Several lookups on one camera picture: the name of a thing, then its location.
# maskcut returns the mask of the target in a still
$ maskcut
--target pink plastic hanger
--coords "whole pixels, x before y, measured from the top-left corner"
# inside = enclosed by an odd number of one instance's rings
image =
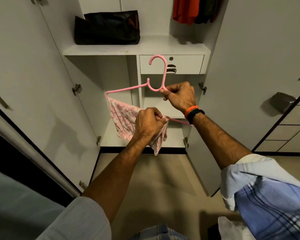
[[[159,92],[160,89],[164,89],[164,90],[168,90],[166,89],[166,87],[164,86],[164,82],[166,80],[166,73],[167,73],[167,60],[162,56],[162,55],[154,55],[150,58],[149,60],[149,65],[151,65],[152,61],[154,58],[161,58],[164,62],[164,71],[163,71],[163,77],[162,77],[162,84],[161,84],[161,87],[158,88],[158,89],[154,89],[151,87],[150,85],[150,78],[147,78],[147,82],[145,84],[141,84],[141,85],[137,85],[137,86],[133,86],[133,87],[129,87],[129,88],[122,88],[122,89],[117,89],[117,90],[112,90],[112,91],[108,91],[105,93],[105,96],[106,98],[109,98],[108,97],[108,93],[114,93],[114,92],[122,92],[122,91],[127,91],[127,90],[131,90],[131,89],[135,89],[135,88],[141,88],[141,87],[145,87],[145,86],[148,86],[148,88],[150,88],[152,91],[155,91],[155,92]],[[190,125],[188,122],[184,122],[182,120],[177,120],[177,119],[173,119],[173,118],[170,118],[169,117],[169,120],[173,120],[173,121],[176,121],[178,123],[182,123],[182,124],[186,124],[186,125]]]

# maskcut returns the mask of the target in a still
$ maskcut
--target orange wristband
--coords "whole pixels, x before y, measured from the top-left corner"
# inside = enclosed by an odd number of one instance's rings
[[[188,109],[186,110],[186,112],[184,113],[184,117],[185,117],[186,119],[188,119],[188,113],[190,112],[190,110],[193,110],[193,109],[199,109],[199,107],[198,107],[197,105],[193,105],[193,106],[191,106],[190,108],[188,108]]]

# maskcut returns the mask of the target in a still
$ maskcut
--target hairy arm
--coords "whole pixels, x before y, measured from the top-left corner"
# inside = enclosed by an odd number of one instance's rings
[[[167,118],[163,118],[156,108],[141,110],[136,118],[136,131],[131,141],[82,194],[102,207],[110,223],[124,199],[133,170],[143,149],[166,122]]]
[[[188,82],[174,84],[161,90],[164,100],[169,100],[173,107],[183,114],[188,108],[196,105],[194,88]],[[235,164],[242,157],[252,152],[240,142],[221,129],[208,116],[197,113],[193,125],[209,148],[220,169]]]

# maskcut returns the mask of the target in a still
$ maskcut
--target black smartwatch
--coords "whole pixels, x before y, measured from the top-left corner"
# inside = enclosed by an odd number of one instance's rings
[[[189,124],[190,125],[193,125],[193,118],[195,117],[195,115],[197,113],[203,113],[204,114],[204,111],[202,109],[198,109],[198,108],[195,108],[193,110],[191,110],[189,113],[188,113],[188,121],[189,121]]]

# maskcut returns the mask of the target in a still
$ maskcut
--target hand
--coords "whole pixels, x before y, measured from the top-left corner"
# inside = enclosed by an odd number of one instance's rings
[[[134,136],[144,139],[148,144],[152,137],[160,132],[168,118],[162,116],[157,108],[146,108],[140,110],[136,117],[136,132]]]
[[[196,105],[195,89],[189,82],[182,82],[166,87],[167,90],[160,89],[164,101],[169,100],[174,108],[185,114],[186,110]]]

